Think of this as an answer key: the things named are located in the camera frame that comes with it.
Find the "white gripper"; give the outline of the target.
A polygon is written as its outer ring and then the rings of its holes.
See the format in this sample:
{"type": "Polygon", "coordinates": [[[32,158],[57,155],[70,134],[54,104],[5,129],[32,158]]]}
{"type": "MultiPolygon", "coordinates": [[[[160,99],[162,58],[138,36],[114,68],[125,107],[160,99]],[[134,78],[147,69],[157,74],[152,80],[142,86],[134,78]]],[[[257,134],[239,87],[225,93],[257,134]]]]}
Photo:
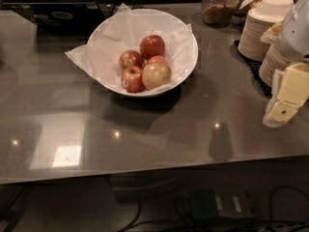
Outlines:
{"type": "MultiPolygon", "coordinates": [[[[279,52],[290,60],[309,61],[309,0],[297,0],[285,16],[261,36],[265,44],[279,43],[279,52]]],[[[272,98],[263,123],[271,128],[287,124],[309,99],[309,65],[296,63],[284,71],[276,70],[272,79],[272,98]]]]}

